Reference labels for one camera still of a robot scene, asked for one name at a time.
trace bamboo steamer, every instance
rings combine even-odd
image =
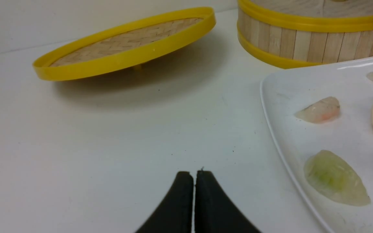
[[[297,68],[373,56],[373,0],[238,0],[238,39],[254,57]]]

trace white tabletop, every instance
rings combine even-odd
[[[237,10],[204,38],[96,78],[41,81],[63,45],[0,54],[0,233],[134,232],[178,171],[212,171],[264,233],[321,233],[288,178],[259,83],[278,68],[238,43]]]

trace white plate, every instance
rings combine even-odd
[[[274,143],[289,172],[318,220],[328,232],[373,232],[373,57],[350,62],[284,70],[266,77],[261,99]],[[311,124],[295,112],[328,96],[341,105],[339,118]],[[320,150],[342,157],[361,177],[371,204],[354,207],[333,202],[306,182],[305,161]]]

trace yellow rim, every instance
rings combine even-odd
[[[277,66],[283,69],[299,68],[299,67],[313,66],[313,65],[322,65],[322,63],[297,61],[297,60],[282,58],[282,57],[270,54],[268,52],[264,52],[263,50],[250,44],[250,42],[248,42],[244,38],[244,36],[241,34],[238,26],[237,26],[237,32],[238,32],[238,41],[240,42],[241,46],[243,46],[243,48],[248,53],[253,55],[253,57],[265,63],[268,63],[270,65],[274,65],[274,66]]]
[[[53,62],[64,57],[65,55],[100,40],[138,28],[144,28],[163,22],[185,18],[202,18],[203,20],[195,25],[190,26],[189,28],[184,29],[183,31],[136,49],[127,50],[118,54],[90,60],[87,62],[49,67]],[[115,28],[111,28],[74,41],[41,56],[33,63],[33,67],[41,79],[48,81],[66,81],[87,78],[117,71],[139,65],[180,49],[203,37],[206,33],[211,31],[215,24],[215,15],[211,7],[198,7],[169,12],[146,19],[141,19],[139,21],[130,22],[128,24],[117,26]]]
[[[250,0],[238,0],[238,5],[252,18],[282,28],[315,32],[356,32],[373,30],[373,16],[355,18],[313,18],[275,12],[257,6]]]

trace green dumpling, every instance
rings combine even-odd
[[[308,183],[335,202],[363,206],[370,203],[361,178],[347,162],[328,150],[321,150],[305,164]]]

